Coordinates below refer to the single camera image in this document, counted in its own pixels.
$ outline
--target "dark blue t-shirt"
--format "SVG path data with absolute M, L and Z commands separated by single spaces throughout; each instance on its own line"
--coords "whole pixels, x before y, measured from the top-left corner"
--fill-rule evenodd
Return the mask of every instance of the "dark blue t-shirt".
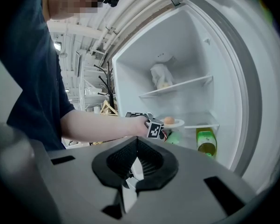
M 42 0 L 23 0 L 1 42 L 0 59 L 23 89 L 7 123 L 41 141 L 47 151 L 64 149 L 60 119 L 74 107 L 64 89 Z

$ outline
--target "black coat rack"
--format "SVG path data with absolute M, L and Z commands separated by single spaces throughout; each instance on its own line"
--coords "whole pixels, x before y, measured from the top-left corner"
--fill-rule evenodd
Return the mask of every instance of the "black coat rack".
M 96 65 L 93 65 L 94 67 L 100 69 L 101 71 L 104 72 L 104 74 L 106 75 L 106 82 L 102 79 L 101 76 L 98 76 L 99 79 L 104 83 L 104 84 L 99 84 L 100 86 L 104 87 L 106 90 L 107 90 L 107 95 L 109 95 L 109 105 L 115 109 L 115 106 L 114 106 L 114 97 L 113 95 L 115 94 L 114 93 L 114 89 L 115 87 L 112 88 L 112 84 L 111 84 L 111 74 L 112 74 L 112 71 L 113 71 L 113 68 L 110 70 L 110 65 L 109 65 L 109 62 L 107 62 L 107 73 L 104 71 L 104 69 L 96 66 Z

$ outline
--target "hand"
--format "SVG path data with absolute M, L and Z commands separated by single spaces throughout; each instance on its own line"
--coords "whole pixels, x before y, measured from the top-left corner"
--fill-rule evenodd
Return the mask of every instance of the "hand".
M 133 118 L 127 118 L 129 120 L 129 130 L 131 136 L 147 137 L 148 128 L 145 125 L 147 118 L 144 116 L 138 116 Z

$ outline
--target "door shelf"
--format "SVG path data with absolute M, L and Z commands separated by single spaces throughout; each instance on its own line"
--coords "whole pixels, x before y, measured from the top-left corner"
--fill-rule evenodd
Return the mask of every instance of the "door shelf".
M 204 76 L 204 77 L 200 77 L 197 79 L 192 79 L 192 80 L 188 80 L 182 83 L 178 83 L 178 84 L 174 84 L 172 86 L 166 87 L 166 88 L 162 88 L 162 89 L 158 89 L 155 91 L 151 91 L 142 95 L 139 95 L 140 98 L 152 98 L 154 96 L 159 96 L 159 95 L 163 95 L 169 92 L 173 92 L 173 91 L 182 91 L 183 89 L 187 89 L 196 85 L 200 85 L 203 86 L 206 83 L 210 82 L 212 80 L 213 76 L 208 75 L 208 76 Z

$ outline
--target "green bottle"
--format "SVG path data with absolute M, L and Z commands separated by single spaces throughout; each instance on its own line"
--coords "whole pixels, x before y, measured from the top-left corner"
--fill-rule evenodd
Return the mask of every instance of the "green bottle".
M 215 156 L 217 152 L 217 140 L 212 128 L 196 129 L 197 150 L 208 156 Z

